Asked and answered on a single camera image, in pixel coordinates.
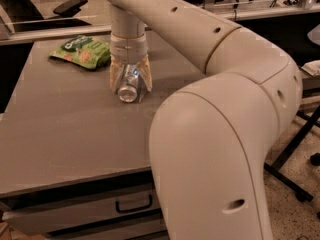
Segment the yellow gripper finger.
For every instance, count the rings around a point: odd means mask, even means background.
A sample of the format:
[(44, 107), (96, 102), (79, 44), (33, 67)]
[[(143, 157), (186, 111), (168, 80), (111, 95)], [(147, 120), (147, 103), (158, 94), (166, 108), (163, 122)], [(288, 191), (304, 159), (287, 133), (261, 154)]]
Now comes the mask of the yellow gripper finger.
[(123, 74), (125, 64), (118, 58), (111, 56), (110, 64), (110, 88), (115, 92), (119, 86), (119, 81)]
[(143, 84), (141, 85), (141, 89), (140, 89), (140, 95), (139, 95), (139, 102), (142, 102), (145, 95), (152, 91), (152, 85), (153, 85), (150, 62), (149, 62), (148, 56), (145, 56), (145, 58), (142, 59), (137, 64), (137, 69), (143, 81)]

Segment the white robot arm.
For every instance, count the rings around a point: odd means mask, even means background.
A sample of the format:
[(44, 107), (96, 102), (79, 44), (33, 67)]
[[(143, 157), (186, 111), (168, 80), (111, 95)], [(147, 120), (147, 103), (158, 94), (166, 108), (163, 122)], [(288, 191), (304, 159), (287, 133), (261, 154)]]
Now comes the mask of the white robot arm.
[(168, 97), (149, 134), (171, 240), (273, 240), (263, 164), (301, 103), (298, 66), (239, 24), (182, 0), (107, 0), (205, 77)]

